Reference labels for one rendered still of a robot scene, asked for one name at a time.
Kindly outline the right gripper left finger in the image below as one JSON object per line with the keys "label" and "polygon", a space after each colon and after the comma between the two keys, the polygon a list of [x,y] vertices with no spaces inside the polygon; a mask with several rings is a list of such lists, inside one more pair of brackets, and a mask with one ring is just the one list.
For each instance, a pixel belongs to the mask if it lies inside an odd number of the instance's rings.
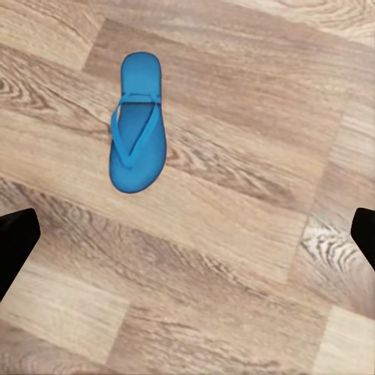
{"label": "right gripper left finger", "polygon": [[41,237],[33,208],[0,216],[0,301]]}

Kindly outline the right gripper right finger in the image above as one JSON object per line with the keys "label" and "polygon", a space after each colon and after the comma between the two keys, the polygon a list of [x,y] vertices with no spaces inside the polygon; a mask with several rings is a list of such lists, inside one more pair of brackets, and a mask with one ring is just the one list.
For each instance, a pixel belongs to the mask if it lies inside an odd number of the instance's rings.
{"label": "right gripper right finger", "polygon": [[375,210],[357,208],[352,222],[351,237],[375,269]]}

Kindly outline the sandal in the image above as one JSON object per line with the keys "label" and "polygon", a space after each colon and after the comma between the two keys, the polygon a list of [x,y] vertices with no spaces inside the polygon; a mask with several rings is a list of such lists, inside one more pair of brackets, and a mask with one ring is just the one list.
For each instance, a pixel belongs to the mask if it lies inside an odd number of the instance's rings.
{"label": "sandal", "polygon": [[109,175],[124,194],[150,187],[166,163],[162,71],[150,52],[128,55],[121,66],[122,99],[112,113]]}

